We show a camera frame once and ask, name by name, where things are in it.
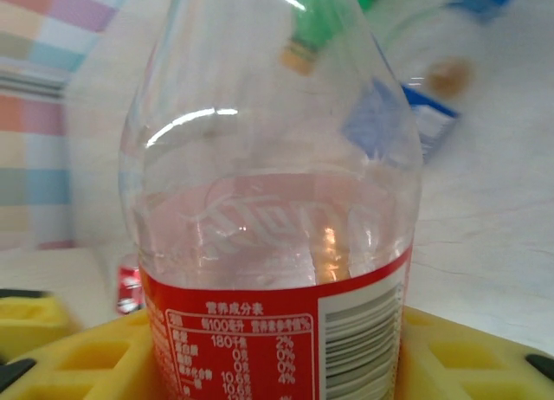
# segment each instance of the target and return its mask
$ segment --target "nutrition facts table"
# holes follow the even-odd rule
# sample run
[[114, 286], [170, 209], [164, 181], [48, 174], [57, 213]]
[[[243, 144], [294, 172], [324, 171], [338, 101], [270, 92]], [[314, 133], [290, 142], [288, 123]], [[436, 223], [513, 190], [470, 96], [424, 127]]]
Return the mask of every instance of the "nutrition facts table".
[[204, 313], [167, 310], [165, 323], [182, 395], [315, 398], [312, 315], [266, 316], [261, 303], [210, 301]]

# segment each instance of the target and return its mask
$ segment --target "white wall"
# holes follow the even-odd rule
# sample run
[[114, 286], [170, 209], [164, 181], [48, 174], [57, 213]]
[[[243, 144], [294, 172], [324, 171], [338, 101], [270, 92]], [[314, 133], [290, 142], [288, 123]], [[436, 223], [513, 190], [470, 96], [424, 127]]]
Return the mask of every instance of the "white wall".
[[66, 92], [74, 237], [94, 251], [111, 286], [131, 250], [119, 208], [119, 138], [169, 1], [127, 0]]

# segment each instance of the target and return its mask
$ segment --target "clear plastic bottle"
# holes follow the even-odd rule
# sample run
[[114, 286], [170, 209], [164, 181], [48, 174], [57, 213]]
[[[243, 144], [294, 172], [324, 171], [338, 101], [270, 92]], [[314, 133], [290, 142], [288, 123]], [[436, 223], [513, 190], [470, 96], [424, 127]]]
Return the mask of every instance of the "clear plastic bottle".
[[120, 158], [168, 398], [391, 396], [421, 167], [357, 0], [173, 0]]
[[383, 45], [408, 96], [415, 90], [463, 109], [486, 79], [490, 24], [509, 1], [445, 0], [398, 25]]

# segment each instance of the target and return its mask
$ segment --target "white table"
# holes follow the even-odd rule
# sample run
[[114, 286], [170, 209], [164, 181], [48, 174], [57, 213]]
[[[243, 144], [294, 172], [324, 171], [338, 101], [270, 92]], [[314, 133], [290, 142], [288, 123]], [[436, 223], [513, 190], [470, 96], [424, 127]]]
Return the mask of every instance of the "white table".
[[98, 260], [85, 248], [0, 252], [0, 288], [53, 292], [84, 327], [116, 317]]
[[[382, 35], [402, 19], [398, 12], [406, 16], [433, 1], [382, 0], [370, 20]], [[76, 238], [94, 248], [108, 271], [126, 242], [115, 182], [121, 124], [164, 3], [129, 0], [68, 89]], [[490, 91], [466, 110], [426, 167], [408, 297], [411, 306], [550, 353], [552, 5], [515, 1], [498, 25], [499, 72]]]
[[[382, 0], [383, 34], [431, 0]], [[554, 0], [513, 0], [493, 74], [427, 165], [408, 303], [554, 354]]]

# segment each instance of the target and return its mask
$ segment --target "barcode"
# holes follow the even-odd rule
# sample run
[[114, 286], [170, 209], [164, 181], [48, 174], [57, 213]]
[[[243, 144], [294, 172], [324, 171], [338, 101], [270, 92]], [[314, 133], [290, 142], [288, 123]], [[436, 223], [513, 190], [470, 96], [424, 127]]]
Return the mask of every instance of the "barcode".
[[325, 399], [383, 400], [398, 357], [402, 285], [325, 314]]

